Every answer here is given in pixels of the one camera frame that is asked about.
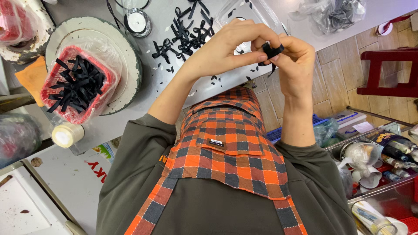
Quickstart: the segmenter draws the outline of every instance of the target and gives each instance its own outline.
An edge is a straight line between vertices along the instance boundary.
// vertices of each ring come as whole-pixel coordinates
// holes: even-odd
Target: scissors
[[[283,29],[285,30],[287,36],[291,36],[290,30],[287,29],[287,27],[285,26],[285,24],[283,24],[283,22],[282,22],[282,26],[283,26]]]

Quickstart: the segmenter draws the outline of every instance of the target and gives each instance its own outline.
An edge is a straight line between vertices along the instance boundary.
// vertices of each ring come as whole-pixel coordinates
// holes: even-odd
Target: orange cloth
[[[33,96],[39,107],[45,106],[41,100],[40,92],[47,75],[44,56],[40,56],[24,70],[15,73],[16,78]]]

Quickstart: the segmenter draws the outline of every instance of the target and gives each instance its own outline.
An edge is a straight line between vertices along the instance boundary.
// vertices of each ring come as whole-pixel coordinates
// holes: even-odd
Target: dark green sweatshirt
[[[176,128],[146,114],[129,121],[103,184],[97,234],[124,234],[164,168],[161,155],[175,143]],[[356,235],[338,169],[318,145],[277,142],[288,187],[309,235]],[[213,179],[179,179],[152,234],[284,235],[273,202]]]

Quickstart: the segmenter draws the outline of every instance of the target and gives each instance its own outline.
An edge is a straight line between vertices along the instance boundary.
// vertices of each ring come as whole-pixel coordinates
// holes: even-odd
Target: apron label
[[[225,149],[225,144],[222,141],[214,140],[214,139],[208,139],[208,145]]]

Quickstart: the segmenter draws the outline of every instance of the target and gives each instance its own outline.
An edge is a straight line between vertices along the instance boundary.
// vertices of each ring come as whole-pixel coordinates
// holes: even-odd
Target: forearm
[[[187,95],[197,79],[199,78],[194,77],[188,72],[187,67],[183,66],[154,101],[148,114],[164,123],[175,124]]]
[[[298,147],[315,144],[312,114],[312,96],[285,97],[281,141]]]

